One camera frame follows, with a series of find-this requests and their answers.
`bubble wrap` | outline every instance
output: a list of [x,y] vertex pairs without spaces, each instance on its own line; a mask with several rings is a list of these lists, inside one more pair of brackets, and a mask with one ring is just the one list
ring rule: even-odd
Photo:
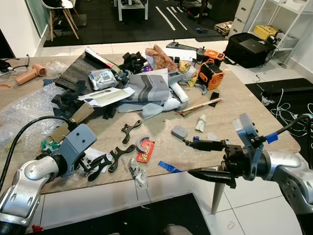
[[[33,92],[21,100],[11,103],[0,112],[0,147],[5,148],[15,138],[17,133],[30,121],[53,114],[56,104],[51,100],[64,90],[54,83]],[[55,128],[63,123],[58,119],[45,119],[31,125],[21,136],[24,148],[38,149],[40,142],[48,137]]]

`orange hair dryer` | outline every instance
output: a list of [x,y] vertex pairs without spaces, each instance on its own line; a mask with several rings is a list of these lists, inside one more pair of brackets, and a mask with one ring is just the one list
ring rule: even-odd
[[19,86],[34,79],[37,76],[43,77],[46,75],[46,70],[43,66],[39,64],[33,64],[32,68],[32,70],[27,71],[15,78],[15,81]]

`white chair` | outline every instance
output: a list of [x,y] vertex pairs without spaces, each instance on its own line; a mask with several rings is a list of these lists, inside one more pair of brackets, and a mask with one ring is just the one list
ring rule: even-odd
[[65,18],[67,19],[67,22],[69,23],[69,26],[71,27],[71,29],[72,29],[74,35],[76,36],[76,38],[79,39],[78,36],[77,36],[77,33],[75,31],[75,29],[78,30],[78,28],[77,28],[76,24],[74,23],[72,15],[70,14],[70,11],[69,11],[70,9],[73,8],[73,3],[71,1],[69,1],[69,0],[62,0],[62,7],[51,7],[51,6],[48,6],[48,5],[46,5],[44,3],[43,0],[41,0],[41,4],[45,8],[49,9],[49,11],[50,11],[50,33],[51,33],[51,41],[52,42],[53,42],[53,10],[55,10],[55,9],[62,9],[63,10],[63,13],[65,15]]

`candy wrapper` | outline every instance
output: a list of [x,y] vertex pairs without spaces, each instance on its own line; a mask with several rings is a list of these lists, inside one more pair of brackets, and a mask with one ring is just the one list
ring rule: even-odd
[[95,90],[114,87],[116,84],[116,79],[110,69],[90,71],[89,79]]
[[191,78],[191,81],[188,84],[193,87],[197,81],[199,72],[195,67],[191,65],[191,63],[187,61],[180,61],[179,62],[179,70],[185,75],[186,79]]
[[136,161],[141,163],[147,163],[151,158],[153,148],[155,147],[155,143],[150,140],[143,140],[141,142],[141,147],[143,147],[146,150],[146,152],[145,153],[139,152]]

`red snack packet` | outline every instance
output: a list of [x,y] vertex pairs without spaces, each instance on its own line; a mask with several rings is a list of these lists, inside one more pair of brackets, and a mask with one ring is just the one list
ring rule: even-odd
[[147,163],[149,159],[151,158],[153,148],[155,147],[155,143],[150,140],[143,140],[141,142],[141,147],[146,149],[145,153],[139,152],[136,158],[136,161],[141,163]]

